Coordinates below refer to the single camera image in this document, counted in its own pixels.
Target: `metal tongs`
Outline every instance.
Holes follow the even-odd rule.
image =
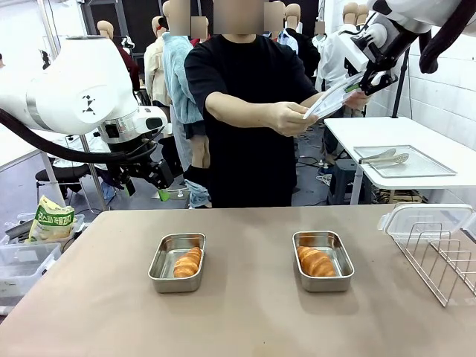
[[[395,155],[396,149],[389,149],[380,154],[368,156],[366,158],[361,158],[358,160],[359,164],[380,164],[380,163],[389,163],[389,164],[403,164],[410,157],[409,154],[399,154]]]

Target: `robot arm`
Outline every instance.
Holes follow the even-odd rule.
[[[420,70],[434,73],[438,56],[460,34],[476,35],[474,0],[369,0],[368,6],[376,11],[375,20],[358,33],[338,36],[349,75],[364,72],[360,86],[367,95],[398,80],[392,68],[416,39],[422,55]],[[434,38],[432,25],[441,27]]]
[[[167,164],[150,158],[157,147],[152,133],[166,126],[167,117],[157,107],[138,105],[109,39],[70,37],[46,70],[31,74],[9,68],[0,71],[0,83],[0,123],[38,149],[69,161],[108,164],[121,184],[129,184],[130,176],[159,188],[173,182]],[[69,150],[29,128],[67,135],[98,128],[111,152]]]

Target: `tray on white table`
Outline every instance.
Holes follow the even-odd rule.
[[[441,164],[425,153],[415,149],[411,145],[397,145],[388,147],[354,147],[355,152],[366,158],[378,155],[389,149],[396,149],[396,154],[409,154],[408,160],[403,164],[378,163],[369,164],[380,176],[387,179],[405,177],[435,177],[455,176],[456,171]]]

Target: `bread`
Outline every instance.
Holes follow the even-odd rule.
[[[200,248],[192,248],[186,254],[182,255],[173,269],[174,277],[191,277],[199,270],[202,251]]]
[[[334,265],[327,254],[318,249],[297,247],[297,256],[304,273],[311,277],[334,277]]]

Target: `wire rack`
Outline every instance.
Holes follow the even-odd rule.
[[[428,226],[440,229],[428,230]],[[444,307],[457,304],[455,293],[458,299],[476,303],[473,253],[462,248],[462,242],[453,239],[450,231],[444,231],[441,222],[417,222],[408,237],[392,238]]]

